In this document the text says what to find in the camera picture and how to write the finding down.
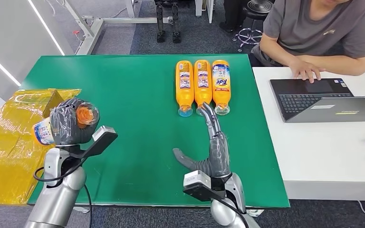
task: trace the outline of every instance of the black glove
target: black glove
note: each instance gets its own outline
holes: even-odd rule
[[[221,132],[218,117],[207,103],[203,103],[200,112],[205,117],[209,132],[209,157],[203,161],[194,161],[180,149],[174,148],[173,153],[179,163],[191,171],[201,170],[210,177],[225,177],[230,175],[229,147],[226,136]]]
[[[87,143],[92,138],[98,121],[83,129],[79,128],[77,124],[76,109],[83,102],[81,99],[71,98],[51,110],[49,117],[55,145]]]

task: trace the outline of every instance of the yellow plastic wrap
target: yellow plastic wrap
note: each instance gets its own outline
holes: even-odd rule
[[[79,89],[20,90],[0,109],[0,204],[27,203],[37,184],[32,174],[53,147],[38,143],[32,126],[79,93]]]

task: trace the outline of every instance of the black cable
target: black cable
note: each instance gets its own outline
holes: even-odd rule
[[[65,177],[69,176],[71,173],[73,173],[74,171],[76,171],[76,170],[77,170],[80,166],[82,166],[82,165],[83,165],[83,163],[84,163],[85,161],[86,161],[86,158],[85,158],[85,159],[82,159],[82,160],[80,161],[80,163],[79,163],[77,166],[75,166],[75,167],[73,167],[72,169],[70,169],[70,170],[69,170],[67,173],[65,173],[64,175],[59,176],[59,177],[56,177],[56,178],[51,178],[51,179],[43,179],[43,178],[39,178],[39,177],[37,176],[37,172],[39,172],[39,171],[43,170],[43,169],[44,169],[44,166],[43,166],[43,167],[38,168],[38,169],[34,172],[33,177],[34,177],[34,179],[36,179],[36,180],[38,180],[38,181],[41,181],[41,182],[57,181],[57,180],[60,180],[60,179],[63,179],[63,178],[65,178]]]
[[[90,207],[90,221],[89,221],[89,228],[92,228],[92,222],[93,222],[93,207],[92,207],[92,199],[90,198],[89,190],[87,189],[87,186],[85,185],[87,198],[89,199],[89,207]]]
[[[219,201],[219,202],[220,202],[221,204],[223,204],[224,206],[226,206],[226,207],[228,207],[228,208],[232,209],[232,210],[233,210],[236,214],[238,214],[238,215],[239,215],[240,219],[241,219],[241,220],[243,221],[243,223],[244,223],[245,228],[249,228],[249,226],[248,226],[248,224],[247,224],[247,221],[245,220],[245,218],[244,218],[243,214],[241,214],[241,212],[239,212],[239,210],[237,210],[235,207],[233,207],[232,205],[230,205],[230,204],[226,203],[225,201],[223,201],[223,200],[221,200],[221,199],[215,199],[215,200]]]

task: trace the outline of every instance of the green tabletop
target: green tabletop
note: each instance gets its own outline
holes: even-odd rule
[[[93,203],[147,206],[207,206],[183,193],[189,171],[172,149],[194,159],[208,156],[203,117],[177,114],[175,65],[180,60],[211,63],[224,59],[231,69],[231,112],[220,116],[229,140],[231,171],[244,186],[248,207],[289,207],[254,75],[247,55],[43,56],[22,89],[81,88],[79,97],[100,110],[99,125],[118,138],[83,165]],[[37,200],[40,183],[29,203]],[[87,203],[82,190],[77,203]]]

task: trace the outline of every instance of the chair base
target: chair base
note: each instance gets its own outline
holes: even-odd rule
[[[259,44],[260,40],[257,41],[256,39],[260,39],[262,37],[262,32],[252,28],[243,28],[240,30],[233,38],[233,41],[239,40],[241,42],[240,48],[237,51],[242,52],[243,46],[248,45],[256,45]]]

